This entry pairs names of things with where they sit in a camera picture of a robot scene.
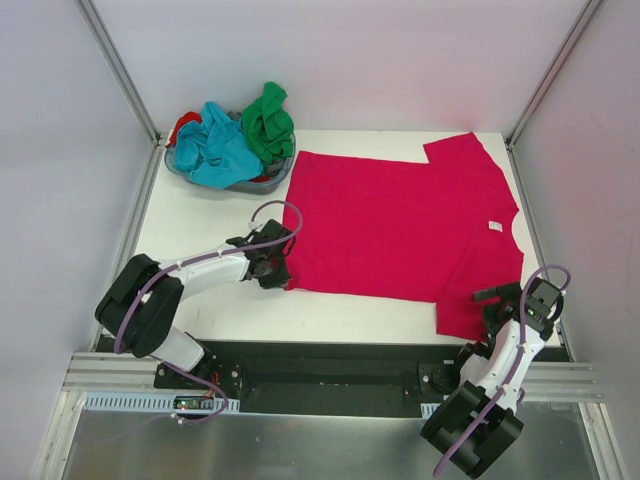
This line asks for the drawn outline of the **magenta t-shirt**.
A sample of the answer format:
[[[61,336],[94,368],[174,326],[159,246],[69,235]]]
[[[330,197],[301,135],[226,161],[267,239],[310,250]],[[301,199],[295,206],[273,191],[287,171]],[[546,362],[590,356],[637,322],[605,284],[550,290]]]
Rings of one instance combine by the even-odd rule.
[[[303,151],[284,225],[297,230],[290,289],[432,303],[441,335],[482,341],[475,292],[518,282],[518,206],[466,133],[424,145],[422,163]]]

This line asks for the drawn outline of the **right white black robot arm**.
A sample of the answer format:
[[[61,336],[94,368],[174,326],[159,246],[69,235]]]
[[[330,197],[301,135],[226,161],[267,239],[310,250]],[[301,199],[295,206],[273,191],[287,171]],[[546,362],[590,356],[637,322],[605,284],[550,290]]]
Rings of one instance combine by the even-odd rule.
[[[466,345],[450,369],[449,393],[420,435],[442,454],[440,475],[451,463],[470,479],[483,475],[523,430],[516,416],[522,383],[550,339],[564,308],[561,288],[533,278],[526,289],[511,283],[475,292],[485,339]]]

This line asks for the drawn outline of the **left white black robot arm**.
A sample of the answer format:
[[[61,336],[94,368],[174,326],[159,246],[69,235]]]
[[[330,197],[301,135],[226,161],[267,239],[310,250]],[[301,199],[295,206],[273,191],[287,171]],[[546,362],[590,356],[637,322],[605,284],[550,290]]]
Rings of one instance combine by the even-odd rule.
[[[294,243],[294,232],[269,220],[193,257],[158,262],[137,254],[98,303],[95,318],[115,337],[115,352],[153,357],[177,368],[188,388],[202,388],[215,378],[214,355],[174,326],[179,305],[230,283],[255,280],[263,289],[284,288],[291,279],[286,258]]]

